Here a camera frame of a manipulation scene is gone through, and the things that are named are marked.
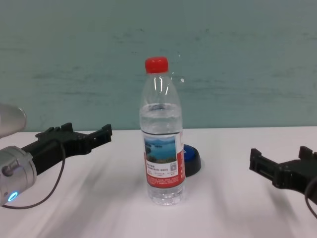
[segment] bottle label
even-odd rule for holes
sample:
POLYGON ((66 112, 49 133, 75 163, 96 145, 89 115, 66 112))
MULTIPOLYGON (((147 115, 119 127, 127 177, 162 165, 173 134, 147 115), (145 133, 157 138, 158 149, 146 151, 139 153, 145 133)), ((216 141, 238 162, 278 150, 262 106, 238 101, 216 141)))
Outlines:
POLYGON ((153 135, 143 132, 147 181, 151 186, 170 188, 185 180, 182 134, 153 135))

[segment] black cable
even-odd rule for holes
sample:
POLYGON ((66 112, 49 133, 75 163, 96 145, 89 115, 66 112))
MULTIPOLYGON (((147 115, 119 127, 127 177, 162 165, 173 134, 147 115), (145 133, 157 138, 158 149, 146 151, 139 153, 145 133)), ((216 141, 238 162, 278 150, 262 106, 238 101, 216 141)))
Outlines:
POLYGON ((310 212, 313 214, 313 216, 317 219, 317 214, 316 212, 313 210, 312 206, 310 205, 308 199, 309 199, 309 194, 312 191, 312 188, 314 187, 314 185, 317 183, 317 177, 313 178, 309 184, 307 185, 306 189, 305 189, 305 202, 308 206, 308 209, 310 210, 310 212))
POLYGON ((57 180, 56 180, 56 183, 55 183, 53 189, 51 190, 51 192, 42 201, 40 201, 38 203, 35 203, 33 205, 30 205, 30 206, 15 207, 15 206, 3 205, 2 207, 9 208, 9 209, 29 209, 29 208, 36 207, 36 206, 42 204, 43 202, 45 202, 46 200, 48 200, 50 198, 50 196, 54 193, 54 191, 57 188, 57 185, 58 185, 58 183, 60 181, 61 175, 62 175, 64 167, 65 167, 65 160, 66 160, 66 158, 64 157, 63 160, 62 160, 62 164, 61 164, 59 175, 57 177, 57 180))

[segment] blue lid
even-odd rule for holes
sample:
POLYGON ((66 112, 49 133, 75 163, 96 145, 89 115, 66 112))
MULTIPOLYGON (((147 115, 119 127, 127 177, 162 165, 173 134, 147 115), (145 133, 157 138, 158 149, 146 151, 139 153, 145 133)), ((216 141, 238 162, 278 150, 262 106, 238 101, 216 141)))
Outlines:
POLYGON ((191 161, 195 158, 195 150, 189 145, 184 145, 184 160, 185 162, 191 161))

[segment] bottle base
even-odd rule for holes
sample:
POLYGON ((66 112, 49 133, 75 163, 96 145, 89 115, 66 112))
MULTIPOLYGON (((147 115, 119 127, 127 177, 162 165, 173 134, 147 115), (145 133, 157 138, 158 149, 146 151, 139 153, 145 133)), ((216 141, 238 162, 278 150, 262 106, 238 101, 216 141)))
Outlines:
POLYGON ((184 183, 171 188, 157 188, 148 184, 148 194, 152 202, 161 206, 179 203, 184 197, 184 183))

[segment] red bottle cap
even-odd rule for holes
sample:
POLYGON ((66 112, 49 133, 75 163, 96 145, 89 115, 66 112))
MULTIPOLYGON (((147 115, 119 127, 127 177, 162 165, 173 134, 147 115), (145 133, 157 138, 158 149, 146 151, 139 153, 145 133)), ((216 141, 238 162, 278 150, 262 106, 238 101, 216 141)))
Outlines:
POLYGON ((168 72, 168 60, 166 57, 151 57, 145 61, 147 73, 166 73, 168 72))

